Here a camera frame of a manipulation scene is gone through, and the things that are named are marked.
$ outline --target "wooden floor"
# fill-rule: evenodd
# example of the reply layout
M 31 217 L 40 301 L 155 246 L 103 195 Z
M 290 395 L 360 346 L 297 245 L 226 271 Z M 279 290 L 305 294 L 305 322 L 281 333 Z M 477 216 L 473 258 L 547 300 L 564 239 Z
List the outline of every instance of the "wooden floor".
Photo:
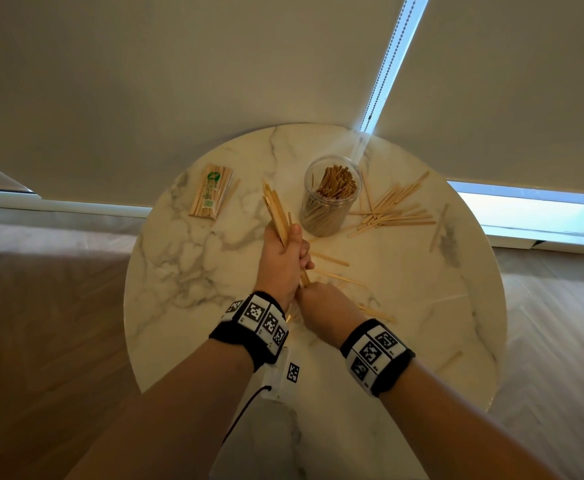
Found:
M 0 209 L 0 479 L 62 479 L 138 395 L 122 302 L 142 222 Z M 584 479 L 584 256 L 496 256 L 509 353 L 491 414 Z

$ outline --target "cord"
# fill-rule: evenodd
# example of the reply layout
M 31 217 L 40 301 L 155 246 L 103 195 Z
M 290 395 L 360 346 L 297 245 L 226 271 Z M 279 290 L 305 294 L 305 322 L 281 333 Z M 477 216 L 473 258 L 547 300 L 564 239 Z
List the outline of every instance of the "cord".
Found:
M 248 402 L 245 403 L 245 406 L 243 406 L 243 409 L 241 410 L 241 412 L 239 413 L 239 415 L 236 417 L 236 419 L 234 420 L 234 422 L 232 423 L 232 426 L 230 426 L 230 429 L 228 430 L 227 434 L 225 435 L 225 437 L 223 438 L 223 443 L 225 443 L 225 440 L 227 439 L 228 436 L 230 436 L 230 433 L 232 433 L 232 430 L 234 429 L 234 426 L 236 426 L 236 423 L 239 422 L 239 420 L 241 419 L 241 416 L 243 416 L 243 413 L 245 412 L 245 410 L 248 408 L 248 406 L 250 405 L 250 403 L 254 400 L 254 398 L 259 395 L 262 391 L 267 390 L 267 391 L 271 391 L 272 390 L 272 386 L 263 386 L 261 387 L 259 390 L 257 390 L 254 394 L 252 394 L 252 397 L 250 397 L 248 399 Z

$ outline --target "beige blind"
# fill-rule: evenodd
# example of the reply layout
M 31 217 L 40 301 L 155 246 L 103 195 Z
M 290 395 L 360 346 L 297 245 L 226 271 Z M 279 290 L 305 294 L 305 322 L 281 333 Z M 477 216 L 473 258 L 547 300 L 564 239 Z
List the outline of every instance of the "beige blind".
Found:
M 430 0 L 375 134 L 449 178 L 584 192 L 584 0 Z
M 0 0 L 0 171 L 151 205 L 207 150 L 358 125 L 402 0 Z

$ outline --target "black wristband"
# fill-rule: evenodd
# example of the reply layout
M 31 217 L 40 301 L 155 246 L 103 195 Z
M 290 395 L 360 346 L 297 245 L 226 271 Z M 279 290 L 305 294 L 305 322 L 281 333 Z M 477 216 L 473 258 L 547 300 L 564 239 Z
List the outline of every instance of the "black wristband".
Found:
M 277 361 L 288 338 L 288 325 L 279 303 L 269 294 L 256 291 L 232 303 L 209 338 L 245 347 L 256 372 L 264 363 Z
M 356 327 L 340 352 L 350 374 L 368 394 L 376 397 L 394 386 L 415 357 L 392 331 L 375 319 Z

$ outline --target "round marble table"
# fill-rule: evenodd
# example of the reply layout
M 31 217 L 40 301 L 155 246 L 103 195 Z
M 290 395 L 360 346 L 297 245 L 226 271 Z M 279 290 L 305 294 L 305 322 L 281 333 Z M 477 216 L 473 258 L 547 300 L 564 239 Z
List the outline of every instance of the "round marble table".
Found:
M 261 178 L 298 222 L 303 174 L 320 156 L 360 157 L 373 199 L 428 170 L 399 146 L 366 138 L 330 125 L 258 130 L 202 156 L 161 195 L 136 241 L 124 298 L 128 352 L 142 391 L 194 351 L 225 308 L 252 289 L 270 220 Z M 208 162 L 234 168 L 241 179 L 216 222 L 188 216 L 197 177 Z M 449 204 L 434 252 L 429 252 L 434 226 L 384 227 L 312 243 L 314 250 L 347 260 L 350 267 L 315 262 L 364 282 L 367 288 L 347 285 L 344 292 L 395 317 L 388 326 L 418 357 L 487 409 L 507 336 L 496 260 L 472 212 L 437 173 L 404 203 L 415 202 L 437 218 Z M 345 226 L 357 221 L 360 217 L 350 216 Z M 301 362 L 296 394 L 287 404 L 255 400 L 221 450 L 212 478 L 425 477 L 392 419 L 352 380 L 337 350 L 316 339 L 302 319 L 291 322 L 286 345 Z M 263 369 L 246 397 L 261 386 Z

